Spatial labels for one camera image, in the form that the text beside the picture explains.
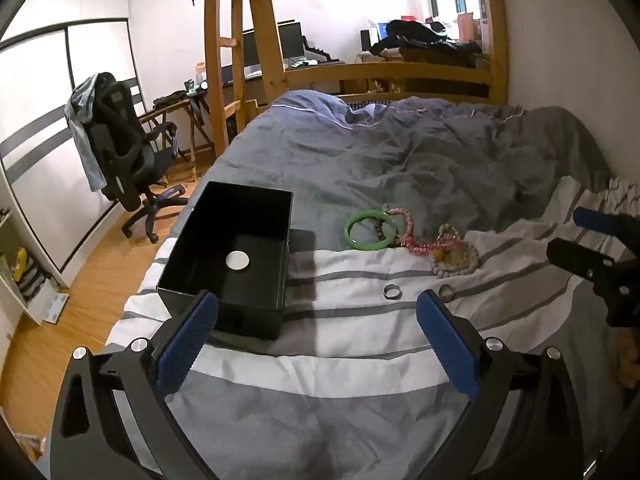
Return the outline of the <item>right hand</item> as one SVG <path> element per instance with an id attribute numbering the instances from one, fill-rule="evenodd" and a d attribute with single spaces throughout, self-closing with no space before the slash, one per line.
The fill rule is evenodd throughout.
<path id="1" fill-rule="evenodd" d="M 640 379 L 639 347 L 631 328 L 621 328 L 616 338 L 617 376 L 626 388 L 634 388 Z"/>

